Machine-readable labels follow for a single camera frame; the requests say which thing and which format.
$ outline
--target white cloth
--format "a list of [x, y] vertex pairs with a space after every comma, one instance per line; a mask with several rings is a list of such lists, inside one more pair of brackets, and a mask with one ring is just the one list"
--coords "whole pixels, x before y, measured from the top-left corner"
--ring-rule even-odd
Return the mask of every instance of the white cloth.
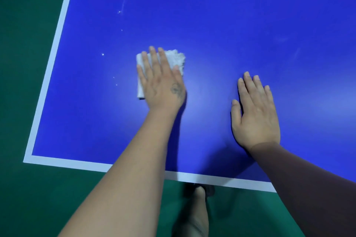
[[[169, 51], [164, 51], [164, 52], [166, 53], [169, 66], [171, 68], [173, 68], [175, 65], [178, 65], [180, 73], [183, 76], [183, 65], [184, 65], [184, 61], [185, 61], [185, 55], [183, 53], [178, 53], [177, 50], [169, 50]], [[149, 57], [149, 63], [152, 65], [151, 55], [150, 54], [147, 54], [147, 55]], [[137, 64], [139, 64], [142, 67], [142, 69], [145, 73], [144, 62], [142, 61], [141, 54], [136, 55], [136, 61], [137, 61]], [[144, 91], [142, 89], [142, 85], [140, 82], [140, 78], [138, 78], [137, 97], [145, 98]]]

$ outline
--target tattoo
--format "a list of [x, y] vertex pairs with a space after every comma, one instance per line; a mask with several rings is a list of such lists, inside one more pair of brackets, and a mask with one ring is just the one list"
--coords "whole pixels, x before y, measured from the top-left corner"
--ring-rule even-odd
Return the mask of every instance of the tattoo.
[[174, 83], [171, 87], [171, 92], [176, 94], [181, 103], [184, 102], [184, 91], [179, 83]]

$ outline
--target brown arm sleeve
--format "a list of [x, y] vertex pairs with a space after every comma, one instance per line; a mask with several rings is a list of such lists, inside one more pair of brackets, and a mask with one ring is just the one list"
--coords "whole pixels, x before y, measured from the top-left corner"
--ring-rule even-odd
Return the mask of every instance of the brown arm sleeve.
[[251, 155], [306, 236], [356, 236], [356, 183], [278, 144], [256, 145]]

